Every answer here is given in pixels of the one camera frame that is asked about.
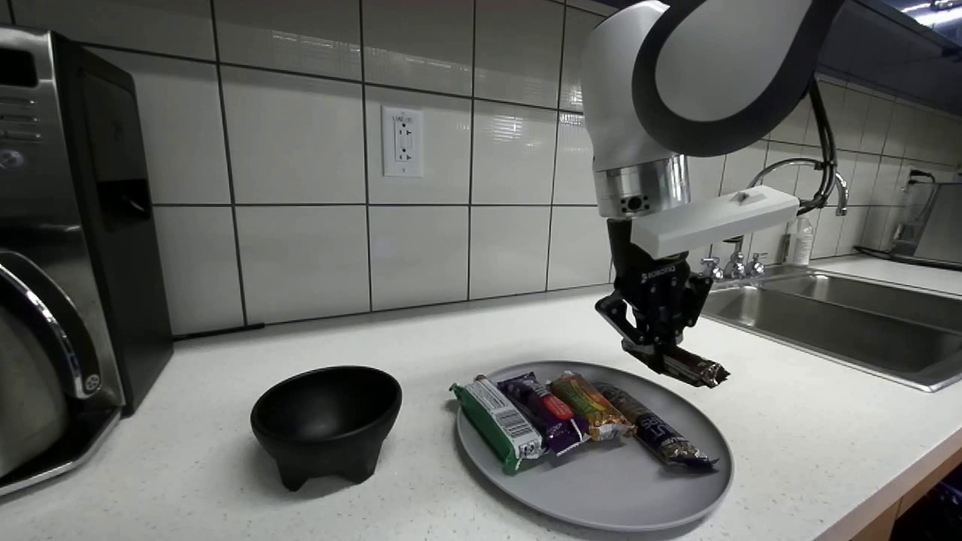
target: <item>round plate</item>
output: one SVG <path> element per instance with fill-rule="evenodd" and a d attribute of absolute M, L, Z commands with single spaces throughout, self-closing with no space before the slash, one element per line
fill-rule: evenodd
<path fill-rule="evenodd" d="M 620 386 L 690 442 L 719 457 L 719 473 L 693 475 L 671 468 L 631 439 L 620 446 L 585 446 L 562 464 L 537 464 L 519 475 L 504 475 L 496 455 L 458 409 L 458 442 L 481 477 L 533 510 L 600 533 L 690 529 L 719 509 L 732 483 L 732 447 L 717 423 L 682 398 L 631 372 L 568 361 L 524 364 L 489 372 L 489 378 L 502 381 L 534 372 L 537 381 L 551 381 L 565 369 L 588 381 Z"/>

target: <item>white countertop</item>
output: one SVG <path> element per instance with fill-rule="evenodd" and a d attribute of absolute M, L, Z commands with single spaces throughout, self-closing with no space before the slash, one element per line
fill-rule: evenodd
<path fill-rule="evenodd" d="M 840 263 L 843 273 L 962 292 L 962 273 Z M 177 346 L 159 389 L 65 482 L 0 506 L 0 538 L 568 538 L 481 488 L 458 457 L 448 386 L 524 361 L 591 361 L 650 375 L 591 312 L 597 292 L 413 309 Z M 735 375 L 695 391 L 653 375 L 729 437 L 736 475 L 690 538 L 815 538 L 962 428 L 962 386 L 921 395 L 828 359 L 702 323 L 690 346 Z M 280 491 L 249 434 L 271 386 L 366 364 L 406 403 L 373 482 Z"/>

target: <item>stainless steel sink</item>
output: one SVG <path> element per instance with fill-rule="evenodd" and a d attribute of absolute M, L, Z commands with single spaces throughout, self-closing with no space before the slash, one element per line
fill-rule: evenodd
<path fill-rule="evenodd" d="M 790 271 L 719 287 L 703 315 L 815 350 L 921 391 L 962 375 L 962 302 Z"/>

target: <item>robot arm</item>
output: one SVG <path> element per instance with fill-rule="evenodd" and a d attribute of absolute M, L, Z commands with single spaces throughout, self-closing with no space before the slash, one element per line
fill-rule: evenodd
<path fill-rule="evenodd" d="M 686 253 L 790 224 L 811 203 L 750 187 L 693 206 L 686 157 L 735 153 L 780 128 L 815 83 L 843 3 L 643 0 L 588 40 L 582 107 L 616 267 L 597 312 L 653 369 L 711 389 L 729 378 L 678 346 L 712 289 Z"/>

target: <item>outlet cover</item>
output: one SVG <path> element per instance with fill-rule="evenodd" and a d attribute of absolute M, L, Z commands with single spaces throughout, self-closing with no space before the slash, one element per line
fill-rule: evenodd
<path fill-rule="evenodd" d="M 425 113 L 384 108 L 384 177 L 425 177 Z"/>

